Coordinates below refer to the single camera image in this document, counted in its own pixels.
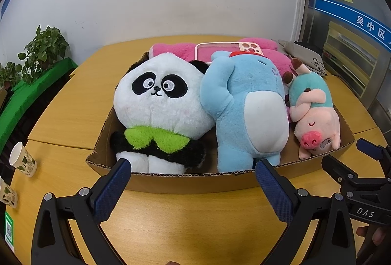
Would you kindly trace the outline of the person's right hand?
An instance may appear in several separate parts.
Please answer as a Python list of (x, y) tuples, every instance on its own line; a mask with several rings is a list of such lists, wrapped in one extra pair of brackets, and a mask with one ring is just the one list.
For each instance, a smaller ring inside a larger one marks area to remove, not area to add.
[(374, 245), (379, 246), (384, 237), (387, 235), (387, 227), (377, 227), (374, 231), (370, 230), (370, 226), (358, 227), (356, 230), (356, 234), (359, 237), (368, 237), (370, 236)]

